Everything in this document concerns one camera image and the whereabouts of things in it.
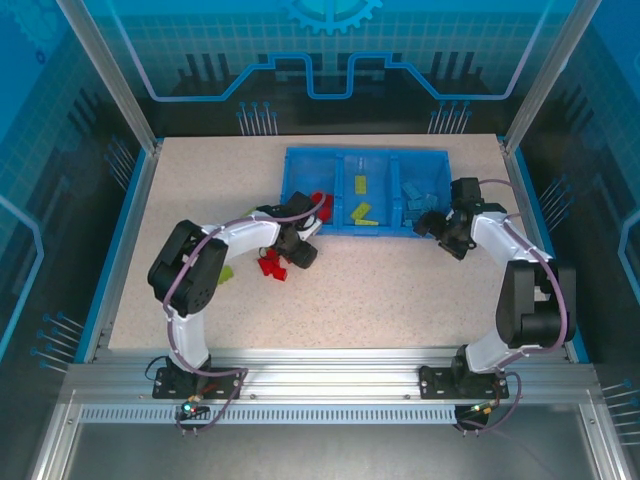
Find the side frame rail blue trim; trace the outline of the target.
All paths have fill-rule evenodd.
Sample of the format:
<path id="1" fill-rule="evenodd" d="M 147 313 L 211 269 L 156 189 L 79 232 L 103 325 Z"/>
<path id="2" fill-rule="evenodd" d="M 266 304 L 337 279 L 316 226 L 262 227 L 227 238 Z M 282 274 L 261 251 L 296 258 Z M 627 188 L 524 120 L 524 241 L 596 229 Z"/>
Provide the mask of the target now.
<path id="1" fill-rule="evenodd" d="M 517 204 L 522 212 L 524 228 L 531 241 L 547 253 L 556 256 L 546 226 L 540 202 L 521 150 L 509 153 L 504 138 L 497 137 L 507 173 L 514 189 L 517 190 Z"/>
<path id="2" fill-rule="evenodd" d="M 102 331 L 116 318 L 140 225 L 162 149 L 141 151 L 126 191 L 84 325 L 74 364 L 91 363 Z"/>

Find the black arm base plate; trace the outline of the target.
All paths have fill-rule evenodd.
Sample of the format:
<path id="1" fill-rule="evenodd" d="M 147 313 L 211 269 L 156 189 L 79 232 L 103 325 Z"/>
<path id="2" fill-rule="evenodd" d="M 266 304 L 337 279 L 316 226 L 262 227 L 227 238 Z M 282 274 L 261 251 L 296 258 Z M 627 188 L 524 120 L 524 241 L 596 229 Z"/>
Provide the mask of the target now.
<path id="1" fill-rule="evenodd" d="M 452 367 L 422 366 L 418 371 L 422 400 L 508 399 L 509 388 L 496 374 L 476 374 Z"/>
<path id="2" fill-rule="evenodd" d="M 240 383 L 240 375 L 201 377 L 180 368 L 161 367 L 156 371 L 152 397 L 154 399 L 186 400 L 199 396 L 206 400 L 237 398 L 234 389 Z"/>

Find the blue three-compartment plastic bin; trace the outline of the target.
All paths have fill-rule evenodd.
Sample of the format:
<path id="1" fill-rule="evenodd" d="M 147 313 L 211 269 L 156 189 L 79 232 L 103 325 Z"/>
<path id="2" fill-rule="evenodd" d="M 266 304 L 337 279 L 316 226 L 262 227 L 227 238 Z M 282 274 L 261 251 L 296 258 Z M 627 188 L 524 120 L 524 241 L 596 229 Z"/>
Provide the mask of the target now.
<path id="1" fill-rule="evenodd" d="M 354 194 L 354 176 L 367 177 L 367 194 Z M 413 227 L 402 225 L 406 211 L 438 211 L 447 214 L 451 204 L 452 180 L 445 151 L 408 148 L 365 147 L 289 147 L 286 150 L 281 199 L 299 191 L 311 196 L 316 191 L 327 195 L 333 204 L 325 235 L 412 237 Z M 436 195 L 436 210 L 409 210 L 409 199 L 401 184 L 411 182 L 425 194 Z M 356 226 L 351 212 L 361 202 L 372 206 L 365 219 L 379 222 L 377 227 Z"/>

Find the grey metal tray panel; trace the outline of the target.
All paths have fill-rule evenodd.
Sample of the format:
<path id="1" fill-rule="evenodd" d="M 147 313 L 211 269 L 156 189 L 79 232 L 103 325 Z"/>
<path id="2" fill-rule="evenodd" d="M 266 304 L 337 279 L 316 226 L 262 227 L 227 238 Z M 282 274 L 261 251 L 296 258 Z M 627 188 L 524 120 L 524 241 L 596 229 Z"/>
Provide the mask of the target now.
<path id="1" fill-rule="evenodd" d="M 68 408 L 7 480 L 640 480 L 595 407 L 519 407 L 488 433 L 427 424 L 90 423 Z"/>

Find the aluminium frame post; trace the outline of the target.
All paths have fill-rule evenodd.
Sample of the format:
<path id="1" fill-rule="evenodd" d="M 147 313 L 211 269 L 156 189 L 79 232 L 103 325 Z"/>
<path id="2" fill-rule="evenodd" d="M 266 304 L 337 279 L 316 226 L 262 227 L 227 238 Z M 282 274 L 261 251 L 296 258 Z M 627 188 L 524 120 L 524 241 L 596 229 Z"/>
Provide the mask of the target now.
<path id="1" fill-rule="evenodd" d="M 147 154 L 155 155 L 158 149 L 156 136 L 84 2 L 56 0 L 56 3 L 141 148 Z"/>
<path id="2" fill-rule="evenodd" d="M 602 0 L 576 0 L 550 53 L 517 111 L 503 141 L 504 152 L 514 156 L 557 79 L 589 26 Z"/>

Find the wide aluminium mounting rail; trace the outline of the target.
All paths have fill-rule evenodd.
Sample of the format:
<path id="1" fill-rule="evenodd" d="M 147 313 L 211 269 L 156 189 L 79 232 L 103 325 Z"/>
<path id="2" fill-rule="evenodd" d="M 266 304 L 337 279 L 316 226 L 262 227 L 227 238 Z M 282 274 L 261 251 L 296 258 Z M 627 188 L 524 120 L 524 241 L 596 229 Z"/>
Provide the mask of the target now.
<path id="1" fill-rule="evenodd" d="M 401 404 L 419 400 L 418 370 L 448 367 L 453 347 L 399 349 L 215 349 L 214 366 L 244 367 L 245 404 Z M 144 370 L 154 350 L 106 350 L 89 364 L 73 364 L 59 400 L 77 404 L 151 402 Z M 600 402 L 603 394 L 591 364 L 569 353 L 532 355 L 510 365 L 522 379 L 525 405 Z"/>

